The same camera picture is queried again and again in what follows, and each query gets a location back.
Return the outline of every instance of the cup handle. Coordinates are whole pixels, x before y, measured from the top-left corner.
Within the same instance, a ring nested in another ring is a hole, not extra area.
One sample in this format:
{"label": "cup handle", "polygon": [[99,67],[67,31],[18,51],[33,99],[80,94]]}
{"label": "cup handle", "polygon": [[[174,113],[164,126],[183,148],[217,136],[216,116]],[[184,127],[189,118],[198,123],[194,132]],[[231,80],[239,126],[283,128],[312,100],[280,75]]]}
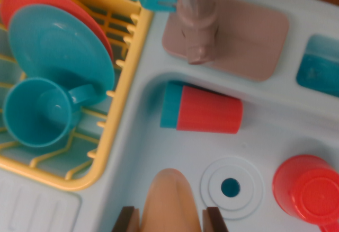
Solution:
{"label": "cup handle", "polygon": [[68,93],[72,97],[73,104],[76,105],[83,105],[85,102],[97,97],[95,89],[91,84],[73,88]]}
{"label": "cup handle", "polygon": [[328,225],[324,225],[324,226],[319,226],[320,230],[322,232],[338,232],[339,231],[339,223],[338,222],[334,222]]}

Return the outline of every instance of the sink drain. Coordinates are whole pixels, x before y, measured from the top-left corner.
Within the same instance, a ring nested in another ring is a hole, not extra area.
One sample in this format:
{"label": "sink drain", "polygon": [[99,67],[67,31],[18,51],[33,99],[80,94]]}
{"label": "sink drain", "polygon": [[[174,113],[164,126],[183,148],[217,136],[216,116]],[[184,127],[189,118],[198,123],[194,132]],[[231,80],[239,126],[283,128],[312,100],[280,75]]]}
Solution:
{"label": "sink drain", "polygon": [[218,206],[225,219],[241,219],[256,210],[263,198],[263,181],[248,161],[227,157],[204,172],[201,195],[208,207]]}

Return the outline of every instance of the toy kitchen sink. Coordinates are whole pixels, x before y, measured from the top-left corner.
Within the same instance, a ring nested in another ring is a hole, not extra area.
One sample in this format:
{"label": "toy kitchen sink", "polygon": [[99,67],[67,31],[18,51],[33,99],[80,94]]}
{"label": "toy kitchen sink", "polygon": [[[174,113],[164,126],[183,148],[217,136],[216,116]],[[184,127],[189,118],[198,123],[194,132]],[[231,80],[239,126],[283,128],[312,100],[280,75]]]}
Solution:
{"label": "toy kitchen sink", "polygon": [[[169,167],[190,182],[201,221],[203,209],[218,206],[230,232],[319,231],[280,209],[272,180],[279,165],[298,154],[319,156],[339,169],[339,99],[323,90],[330,88],[326,85],[302,82],[305,75],[299,72],[305,56],[339,60],[339,9],[317,0],[240,1],[280,12],[289,21],[272,76],[256,82],[169,55],[161,43],[168,14],[156,13],[102,176],[83,190],[66,192],[1,170],[0,231],[110,232],[123,206],[142,213],[152,179]],[[241,99],[239,132],[161,128],[169,81]],[[240,177],[241,188],[230,206],[211,193],[221,187],[213,180],[215,171],[225,166],[248,172],[230,175]]]}

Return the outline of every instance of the plastic cup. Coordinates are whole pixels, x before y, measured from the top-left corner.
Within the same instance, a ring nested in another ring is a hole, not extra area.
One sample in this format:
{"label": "plastic cup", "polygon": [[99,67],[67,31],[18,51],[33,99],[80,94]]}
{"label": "plastic cup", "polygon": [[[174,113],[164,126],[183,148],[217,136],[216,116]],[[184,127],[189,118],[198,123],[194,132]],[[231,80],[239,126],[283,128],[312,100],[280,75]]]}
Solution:
{"label": "plastic cup", "polygon": [[169,83],[160,126],[184,131],[236,134],[243,117],[241,100]]}
{"label": "plastic cup", "polygon": [[45,78],[29,78],[8,93],[4,122],[9,133],[22,144],[35,148],[50,146],[79,123],[80,106],[95,97],[91,84],[67,90]]}
{"label": "plastic cup", "polygon": [[323,159],[295,156],[280,165],[273,179],[278,205],[291,216],[339,231],[339,174]]}

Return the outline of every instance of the toy faucet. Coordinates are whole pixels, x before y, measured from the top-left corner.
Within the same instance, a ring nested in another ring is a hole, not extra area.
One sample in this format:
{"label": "toy faucet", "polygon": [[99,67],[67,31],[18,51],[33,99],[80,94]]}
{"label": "toy faucet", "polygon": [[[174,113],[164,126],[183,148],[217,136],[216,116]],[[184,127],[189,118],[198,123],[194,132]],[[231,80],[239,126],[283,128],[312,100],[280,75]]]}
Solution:
{"label": "toy faucet", "polygon": [[178,0],[162,43],[191,65],[264,81],[273,75],[288,29],[282,12],[253,3]]}
{"label": "toy faucet", "polygon": [[177,14],[182,22],[189,64],[213,61],[218,29],[216,0],[178,0]]}

